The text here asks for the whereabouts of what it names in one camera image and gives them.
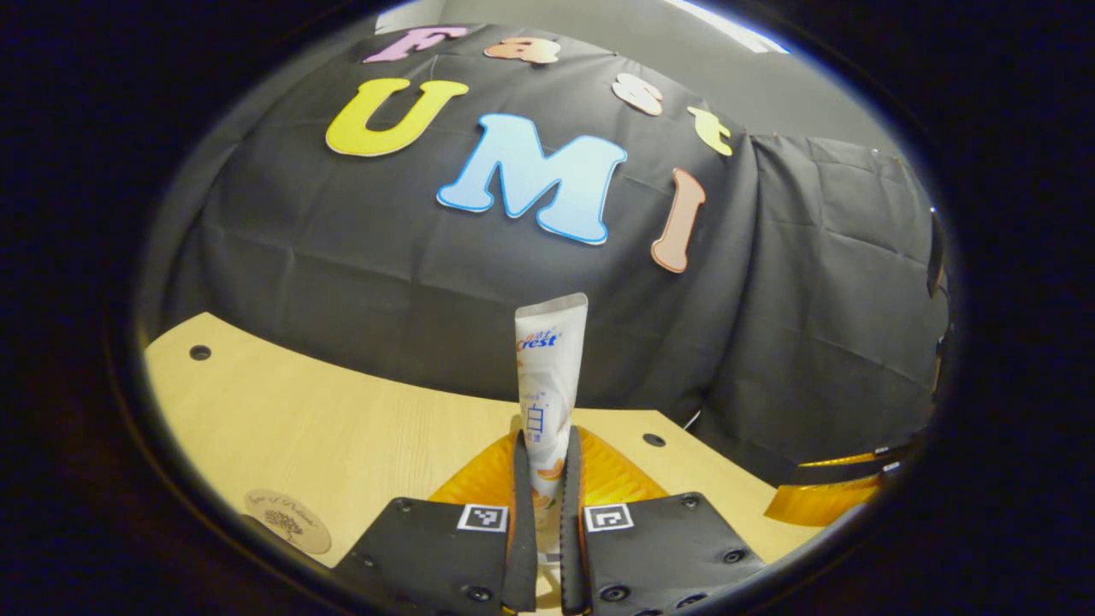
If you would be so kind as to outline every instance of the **wooden table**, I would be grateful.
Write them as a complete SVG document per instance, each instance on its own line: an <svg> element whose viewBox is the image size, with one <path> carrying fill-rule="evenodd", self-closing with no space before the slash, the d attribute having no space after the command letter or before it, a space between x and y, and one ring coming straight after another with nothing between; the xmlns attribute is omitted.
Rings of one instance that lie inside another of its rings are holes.
<svg viewBox="0 0 1095 616"><path fill-rule="evenodd" d="M209 359L191 358L198 345L211 350ZM516 403L356 373L209 314L153 341L146 361L164 419L224 503L245 513L243 497L254 489L297 499L331 533L331 549L309 555L327 567L346 556L391 499L428 498L472 456L520 426ZM670 495L703 492L766 562L819 531L764 518L774 488L657 411L575 409L574 422ZM645 433L666 445L647 444ZM541 586L538 613L558 614L558 590L543 579Z"/></svg>

